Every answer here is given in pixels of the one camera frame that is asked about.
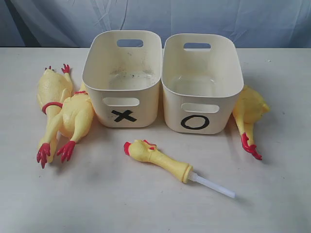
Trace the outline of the grey backdrop curtain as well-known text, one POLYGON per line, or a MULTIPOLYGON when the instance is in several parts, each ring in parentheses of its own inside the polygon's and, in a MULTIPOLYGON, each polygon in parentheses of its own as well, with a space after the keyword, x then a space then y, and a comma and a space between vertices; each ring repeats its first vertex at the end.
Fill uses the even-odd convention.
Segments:
POLYGON ((3 0, 3 47, 89 47, 110 30, 147 30, 162 41, 213 33, 238 48, 308 48, 308 0, 3 0))

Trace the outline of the cream bin marked O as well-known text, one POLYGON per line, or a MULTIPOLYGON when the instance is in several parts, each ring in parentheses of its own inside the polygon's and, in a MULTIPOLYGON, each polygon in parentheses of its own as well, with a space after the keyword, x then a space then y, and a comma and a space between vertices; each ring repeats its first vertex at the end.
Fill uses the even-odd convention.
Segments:
POLYGON ((161 81, 165 123, 179 133, 221 132, 244 86, 234 43, 217 34, 169 37, 161 81))

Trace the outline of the headless yellow rubber chicken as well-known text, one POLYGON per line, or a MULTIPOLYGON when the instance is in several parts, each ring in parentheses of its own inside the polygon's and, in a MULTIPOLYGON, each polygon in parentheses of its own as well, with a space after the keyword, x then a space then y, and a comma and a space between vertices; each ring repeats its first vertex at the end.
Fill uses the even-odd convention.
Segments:
POLYGON ((70 77, 70 66, 64 64, 63 74, 46 68, 37 85, 37 101, 41 111, 47 116, 47 126, 44 136, 38 145, 37 162, 45 167, 53 161, 57 147, 57 133, 60 131, 60 111, 64 100, 71 96, 73 83, 70 77))

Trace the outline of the cream bin marked X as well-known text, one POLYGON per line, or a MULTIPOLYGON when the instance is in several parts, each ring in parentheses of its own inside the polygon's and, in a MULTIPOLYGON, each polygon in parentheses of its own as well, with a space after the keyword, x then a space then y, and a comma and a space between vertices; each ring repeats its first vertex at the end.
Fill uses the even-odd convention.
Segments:
POLYGON ((161 72, 159 35, 114 30, 94 38, 82 79, 104 126, 142 128, 157 117, 161 72))

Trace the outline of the detached chicken head with squeaker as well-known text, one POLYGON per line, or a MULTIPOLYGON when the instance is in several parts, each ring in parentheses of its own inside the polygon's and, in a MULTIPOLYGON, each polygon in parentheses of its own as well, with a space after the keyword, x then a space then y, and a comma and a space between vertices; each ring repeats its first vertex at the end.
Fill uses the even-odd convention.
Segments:
POLYGON ((151 144, 147 140, 135 140, 133 143, 125 142, 123 149, 125 154, 131 158, 139 162, 157 165, 171 173, 182 183, 196 182, 232 199, 236 197, 235 192, 199 176, 193 170, 192 165, 179 162, 165 155, 157 149, 157 145, 151 144))

